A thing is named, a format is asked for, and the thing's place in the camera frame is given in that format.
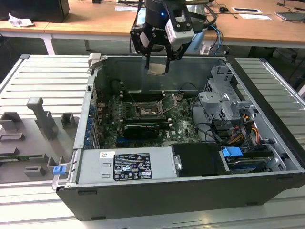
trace blue latch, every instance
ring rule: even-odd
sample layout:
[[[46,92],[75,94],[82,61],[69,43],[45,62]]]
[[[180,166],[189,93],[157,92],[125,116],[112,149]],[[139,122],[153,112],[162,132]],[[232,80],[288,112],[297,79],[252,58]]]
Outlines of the blue latch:
[[[65,175],[66,174],[66,165],[63,166],[54,166],[53,174],[54,175]]]
[[[225,147],[222,150],[225,157],[227,156],[243,156],[243,153],[239,147]]]

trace blue cable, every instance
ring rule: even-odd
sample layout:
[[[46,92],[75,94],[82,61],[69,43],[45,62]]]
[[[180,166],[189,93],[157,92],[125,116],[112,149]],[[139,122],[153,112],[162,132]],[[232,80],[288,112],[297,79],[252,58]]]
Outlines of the blue cable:
[[[222,41],[221,41],[221,36],[220,36],[219,30],[218,30],[215,26],[213,26],[213,25],[211,25],[211,27],[217,32],[217,36],[219,37],[218,46],[217,46],[217,49],[216,49],[216,51],[215,51],[215,53],[214,53],[214,55],[216,55],[216,54],[217,54],[217,51],[219,50],[219,48],[220,48],[220,46],[221,46]]]

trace power supply label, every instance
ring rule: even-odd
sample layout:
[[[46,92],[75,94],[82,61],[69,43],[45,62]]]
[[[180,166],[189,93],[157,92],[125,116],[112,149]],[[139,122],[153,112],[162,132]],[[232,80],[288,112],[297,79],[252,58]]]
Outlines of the power supply label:
[[[115,154],[113,158],[113,179],[139,180],[152,179],[149,154]]]

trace desk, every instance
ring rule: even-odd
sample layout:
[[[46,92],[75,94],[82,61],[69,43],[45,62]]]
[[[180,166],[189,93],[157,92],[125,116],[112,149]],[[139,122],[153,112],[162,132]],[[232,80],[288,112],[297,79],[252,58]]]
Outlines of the desk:
[[[263,14],[287,11],[277,6],[277,0],[218,0],[219,4],[231,7],[258,8]],[[117,4],[103,2],[92,4],[90,0],[69,0],[70,13],[64,23],[35,22],[32,28],[14,28],[6,21],[0,21],[0,32],[8,37],[42,38],[48,54],[55,54],[52,39],[81,39],[127,41],[134,21],[135,12],[114,11]],[[286,2],[287,7],[304,7],[300,2]],[[264,46],[283,48],[305,48],[305,24],[282,22],[278,16],[272,21],[238,19],[232,15],[219,15],[217,26],[224,34],[223,44],[243,46]],[[214,31],[207,31],[205,44],[211,45],[216,39]]]

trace motherboard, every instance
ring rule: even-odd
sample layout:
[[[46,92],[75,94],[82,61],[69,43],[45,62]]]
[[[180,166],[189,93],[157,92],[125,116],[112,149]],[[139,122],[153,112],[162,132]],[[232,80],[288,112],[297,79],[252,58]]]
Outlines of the motherboard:
[[[183,94],[118,94],[97,105],[100,148],[200,142]]]

